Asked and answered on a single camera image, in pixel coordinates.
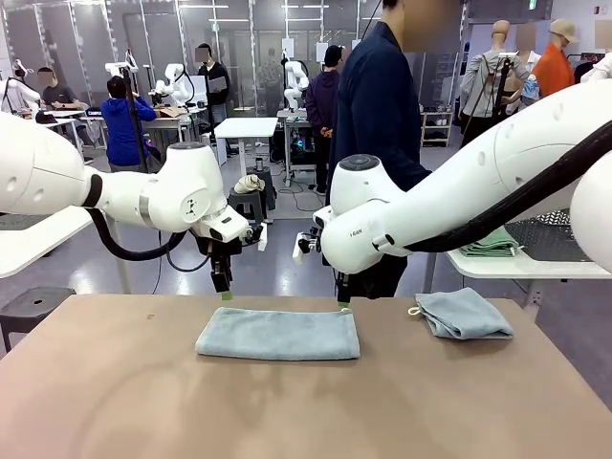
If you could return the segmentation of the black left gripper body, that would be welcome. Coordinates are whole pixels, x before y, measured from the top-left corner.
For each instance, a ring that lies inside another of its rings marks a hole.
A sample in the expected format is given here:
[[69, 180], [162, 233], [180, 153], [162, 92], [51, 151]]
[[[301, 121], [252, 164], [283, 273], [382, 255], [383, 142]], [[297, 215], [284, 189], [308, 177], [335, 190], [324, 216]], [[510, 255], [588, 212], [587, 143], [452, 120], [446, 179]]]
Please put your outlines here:
[[229, 273], [230, 259], [234, 255], [235, 241], [222, 242], [212, 238], [203, 239], [203, 254], [209, 258], [213, 273]]

